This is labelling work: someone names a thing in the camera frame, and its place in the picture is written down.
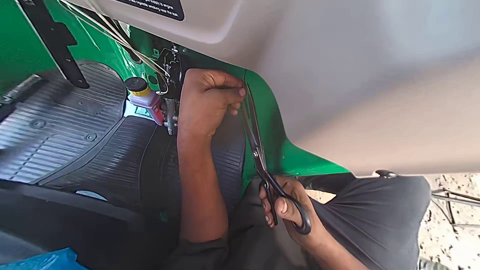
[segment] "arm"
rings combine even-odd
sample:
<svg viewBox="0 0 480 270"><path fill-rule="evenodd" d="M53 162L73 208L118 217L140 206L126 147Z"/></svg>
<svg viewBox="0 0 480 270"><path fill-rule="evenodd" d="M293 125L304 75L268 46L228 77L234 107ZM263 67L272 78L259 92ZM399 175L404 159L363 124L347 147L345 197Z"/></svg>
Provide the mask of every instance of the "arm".
<svg viewBox="0 0 480 270"><path fill-rule="evenodd" d="M177 140L182 191L180 237L191 243L222 238L228 230L210 144L225 112L238 113L245 96L241 86L241 80L220 71L189 69L185 75Z"/></svg>
<svg viewBox="0 0 480 270"><path fill-rule="evenodd" d="M353 257L337 240L325 229L315 213L312 202L300 182L282 176L276 180L283 190L297 199L309 212L312 221L312 231L308 235L301 235L293 228L291 222L285 222L288 234L292 239L310 252L322 269L326 270L368 270L358 259ZM271 206L266 198L266 192L262 188L260 199L264 206L264 212L270 227L273 227L273 215ZM285 220L293 221L299 226L302 224L300 213L295 205L288 199L279 198L275 202L277 215Z"/></svg>

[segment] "scissor handle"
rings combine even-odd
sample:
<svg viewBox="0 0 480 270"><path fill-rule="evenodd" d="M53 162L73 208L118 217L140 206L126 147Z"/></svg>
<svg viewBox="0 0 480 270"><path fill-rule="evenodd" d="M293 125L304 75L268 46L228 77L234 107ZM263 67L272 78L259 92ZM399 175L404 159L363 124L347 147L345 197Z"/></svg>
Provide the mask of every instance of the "scissor handle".
<svg viewBox="0 0 480 270"><path fill-rule="evenodd" d="M312 222L310 221L310 217L308 216L307 211L305 210L305 208L303 208L300 202L292 198L290 195L285 194L285 198L291 200L300 212L301 221L302 221L301 227L299 227L295 222L292 221L293 227L300 234L303 234L303 235L309 234L310 231L312 231Z"/></svg>
<svg viewBox="0 0 480 270"><path fill-rule="evenodd" d="M292 198L292 196L285 193L285 191L283 191L282 187L278 184L278 182L275 180L275 178L273 177L273 175L269 171L266 171L264 176L267 178L266 181L264 180L264 182L267 183L267 184L264 184L264 188L265 188L265 191L267 192L267 198L268 198L268 202L270 203L270 206L271 206L271 209L272 209L272 214L273 214L275 225L278 224L278 221L277 221L277 216L276 216L276 211L275 211L275 205L273 204L272 199L271 199L270 190L267 189L269 187L269 183L272 184L273 188L275 189L275 191L278 193L278 195L280 197L284 197L286 199L291 200L293 202L293 204L299 210L300 216L301 216L301 221L302 221L302 226L298 226L295 222L292 221L293 227L295 228L295 230L298 233L303 234L303 235L309 234L310 231L312 231L312 221L310 220L308 212L305 210L305 208L302 206L302 204L300 204L300 202L298 202L296 199Z"/></svg>

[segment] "white wire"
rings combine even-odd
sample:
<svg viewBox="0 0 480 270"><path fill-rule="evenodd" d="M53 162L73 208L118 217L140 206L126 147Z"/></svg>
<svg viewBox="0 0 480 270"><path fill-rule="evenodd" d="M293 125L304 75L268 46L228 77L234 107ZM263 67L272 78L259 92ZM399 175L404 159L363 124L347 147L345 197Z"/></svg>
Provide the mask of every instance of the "white wire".
<svg viewBox="0 0 480 270"><path fill-rule="evenodd" d="M91 27L95 28L96 30L98 30L99 32L101 32L102 34L108 36L109 38L115 40L116 42L120 43L121 45L131 49L140 59L142 59L146 65L148 65L150 68L152 68L153 70L155 70L159 75L160 77L162 78L162 80L164 81L164 83L166 84L166 81L165 81L165 75L170 77L170 74L168 74L168 72L166 70L164 70L162 67L160 67L157 63L155 63L154 61L152 61L149 57L145 56L144 54L140 53L139 51L135 50L129 43L127 40L125 40L121 34L104 18L104 16L102 14L100 14L96 8L88 1L88 0L85 0L89 5L90 7L94 10L94 12L108 25L110 26L110 29L107 29L105 26L103 26L101 23L99 23L97 20L93 19L92 17L90 17L89 15L87 15L86 13L84 13L83 11L81 11L80 9L78 9L77 7L73 6L72 4L70 4L69 2L67 2L66 0L59 0L61 2L63 2L64 4L66 4L68 6L68 11L70 11L75 17L81 19L82 21L84 21L85 23L87 23L88 25L90 25ZM76 12L78 12L79 14L81 14L82 16L84 16L85 18L88 18L91 22L93 22L94 24L96 24L97 26L101 27L104 31L106 31L107 33L101 31L100 29L98 29L97 27L93 26L91 23L87 22L84 18L82 18L81 16L79 16L78 14L76 14L75 12L72 11L75 10ZM165 94L168 92L168 89L164 92L160 92L161 94Z"/></svg>
<svg viewBox="0 0 480 270"><path fill-rule="evenodd" d="M100 17L100 19L102 19L102 20L105 22L105 24L107 24L108 26L110 26L110 29L113 30L113 32L115 32L115 34L117 35L117 37L120 38L120 40L122 40L123 42L125 42L125 43L128 44L128 41L123 38L123 36L116 30L115 27L113 27L113 26L110 24L110 22L107 21L107 19L105 18L105 16L98 11L98 8L96 8L96 7L90 2L90 0L84 0L84 1L85 1L85 2L90 6L90 8ZM159 65L157 65L155 62L152 62L152 63L153 63L154 65L158 66L158 68L159 68L160 70L162 70L162 71L165 73L166 76L170 77L170 74L168 74L166 70L164 70L163 68L161 68L161 67L160 67Z"/></svg>

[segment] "black cloth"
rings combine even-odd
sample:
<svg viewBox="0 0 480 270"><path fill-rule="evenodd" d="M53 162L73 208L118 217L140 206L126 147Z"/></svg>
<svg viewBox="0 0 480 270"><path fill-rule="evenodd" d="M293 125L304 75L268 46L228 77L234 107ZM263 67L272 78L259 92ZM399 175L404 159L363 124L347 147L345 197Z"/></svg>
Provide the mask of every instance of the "black cloth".
<svg viewBox="0 0 480 270"><path fill-rule="evenodd" d="M258 184L250 183L230 218L228 241L181 240L167 269L320 269L283 224L273 230L266 225ZM419 176L354 179L326 204L312 199L329 233L371 270L415 269L420 221L429 201L430 187Z"/></svg>

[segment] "wire bundle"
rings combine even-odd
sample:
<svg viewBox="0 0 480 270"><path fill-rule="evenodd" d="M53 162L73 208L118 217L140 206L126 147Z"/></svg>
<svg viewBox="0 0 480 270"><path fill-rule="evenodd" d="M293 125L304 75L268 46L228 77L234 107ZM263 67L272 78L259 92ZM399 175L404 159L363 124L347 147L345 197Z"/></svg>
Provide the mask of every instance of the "wire bundle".
<svg viewBox="0 0 480 270"><path fill-rule="evenodd" d="M157 72L157 74L160 75L160 77L162 77L162 80L165 82L166 84L166 80L165 80L165 77L170 77L170 74L168 74L168 72L163 69L160 65L158 65L157 63L155 63L154 60L152 60L151 58L145 56L144 54L142 54L141 52L135 50L131 45L130 43L118 32L118 30L116 29L115 26L113 26L106 18L105 16L100 13L98 10L99 8L95 7L92 2L90 2L89 0L84 0L88 6L90 7L90 9L95 12L99 17L100 19L107 25L107 27L105 27L103 24L101 24L100 22L98 22L97 20L95 20L94 18L90 17L88 14L86 14L85 12L83 12L82 10L80 10L79 8L77 8L76 6L72 5L71 3L67 2L66 0L59 0L59 2L63 3L64 4L64 7L70 12L72 13L75 17L79 18L80 20L82 20L83 22L85 22L86 24L88 24L89 26L95 28L96 30L98 30L100 33L108 36L109 38L115 40L116 42L118 42L119 44L123 45L124 47L127 47L129 49L132 50L132 52L138 56L138 58L140 58L147 66L149 66L150 68L152 68L155 72ZM166 89L164 92L160 92L160 94L165 94L168 92L168 89Z"/></svg>

